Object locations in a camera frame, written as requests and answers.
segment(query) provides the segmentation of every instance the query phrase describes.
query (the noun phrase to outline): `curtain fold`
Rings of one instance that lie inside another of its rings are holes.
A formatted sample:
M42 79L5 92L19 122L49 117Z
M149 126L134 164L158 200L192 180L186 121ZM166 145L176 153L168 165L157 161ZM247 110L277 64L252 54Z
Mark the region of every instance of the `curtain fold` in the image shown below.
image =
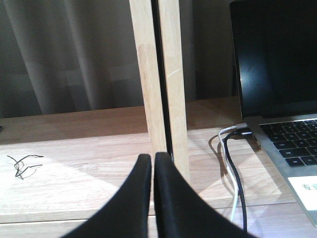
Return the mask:
M187 101L233 93L229 0L179 0ZM129 0L0 0L0 117L143 105Z
M127 0L3 0L0 8L2 117L143 104Z

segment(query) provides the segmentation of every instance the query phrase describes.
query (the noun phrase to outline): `laptop screen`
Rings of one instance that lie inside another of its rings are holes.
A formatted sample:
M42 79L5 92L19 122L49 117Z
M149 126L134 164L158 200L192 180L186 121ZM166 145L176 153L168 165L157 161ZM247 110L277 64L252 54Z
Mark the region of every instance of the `laptop screen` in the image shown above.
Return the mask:
M317 113L317 0L230 9L242 116Z

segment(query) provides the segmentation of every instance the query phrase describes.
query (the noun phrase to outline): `silver laptop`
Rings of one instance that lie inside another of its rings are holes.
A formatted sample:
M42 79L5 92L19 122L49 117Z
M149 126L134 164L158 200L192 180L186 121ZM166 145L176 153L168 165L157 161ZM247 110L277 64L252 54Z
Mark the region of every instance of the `silver laptop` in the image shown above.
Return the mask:
M317 0L230 10L243 120L317 225Z

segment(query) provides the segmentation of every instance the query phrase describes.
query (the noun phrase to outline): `wood grain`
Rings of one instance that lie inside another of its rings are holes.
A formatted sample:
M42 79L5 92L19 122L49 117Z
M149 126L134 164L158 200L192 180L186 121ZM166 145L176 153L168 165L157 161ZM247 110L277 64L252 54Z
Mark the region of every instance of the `wood grain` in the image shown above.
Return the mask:
M241 121L237 105L235 97L187 104L191 186L225 217L230 213L233 188L223 172L216 134ZM105 128L108 120L123 124ZM27 238L59 237L80 224L78 219L84 221L97 212L124 182L137 156L152 150L149 135L142 132L146 122L140 107L0 119L0 124L4 125L0 133L0 237L21 237L23 232ZM22 133L23 128L32 130ZM316 229L255 141L230 139L228 143L242 175L250 231L267 238L314 237ZM26 164L43 166L25 180L15 178L14 162L7 155L18 159L28 154L44 157ZM241 224L239 211L237 224ZM151 197L150 230L155 228L154 214Z
M151 2L129 0L152 155L166 151Z
M190 181L178 0L158 0L174 162Z

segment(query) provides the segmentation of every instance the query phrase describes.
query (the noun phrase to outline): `desk surface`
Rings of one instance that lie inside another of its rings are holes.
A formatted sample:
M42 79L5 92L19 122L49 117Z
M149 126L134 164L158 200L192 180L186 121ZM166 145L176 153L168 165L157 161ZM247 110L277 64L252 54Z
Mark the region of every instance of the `desk surface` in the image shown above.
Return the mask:
M187 103L191 186L228 217L233 189L217 132L241 122L238 98ZM84 222L118 190L140 153L151 153L143 107L0 119L0 237L56 238ZM229 140L242 176L249 231L262 238L313 238L317 229L252 138ZM14 161L42 155L21 180ZM242 225L237 208L234 222ZM149 236L156 235L150 202Z

